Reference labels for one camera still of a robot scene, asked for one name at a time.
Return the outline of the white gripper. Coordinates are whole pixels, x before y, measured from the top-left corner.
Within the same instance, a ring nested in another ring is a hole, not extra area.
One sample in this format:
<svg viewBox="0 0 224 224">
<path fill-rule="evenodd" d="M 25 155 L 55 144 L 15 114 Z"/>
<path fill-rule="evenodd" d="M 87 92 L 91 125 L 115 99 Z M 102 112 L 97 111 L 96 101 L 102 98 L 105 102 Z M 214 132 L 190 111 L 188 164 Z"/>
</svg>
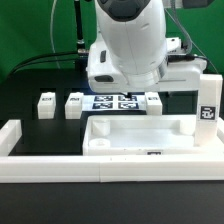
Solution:
<svg viewBox="0 0 224 224">
<path fill-rule="evenodd" d="M 112 65 L 103 41 L 89 52 L 88 83 L 96 93 L 196 91 L 206 62 L 202 59 L 169 62 L 143 75 L 125 75 Z"/>
</svg>

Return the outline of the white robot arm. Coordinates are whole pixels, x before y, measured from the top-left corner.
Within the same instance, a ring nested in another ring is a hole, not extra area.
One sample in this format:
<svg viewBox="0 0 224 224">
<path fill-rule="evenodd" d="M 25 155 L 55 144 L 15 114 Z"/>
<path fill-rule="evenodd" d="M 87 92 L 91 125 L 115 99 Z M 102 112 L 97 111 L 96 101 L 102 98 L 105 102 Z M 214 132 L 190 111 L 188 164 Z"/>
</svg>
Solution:
<svg viewBox="0 0 224 224">
<path fill-rule="evenodd" d="M 166 37 L 165 10 L 209 6 L 214 0 L 95 0 L 97 38 L 87 75 L 92 91 L 196 91 L 201 58 L 175 53 Z"/>
</svg>

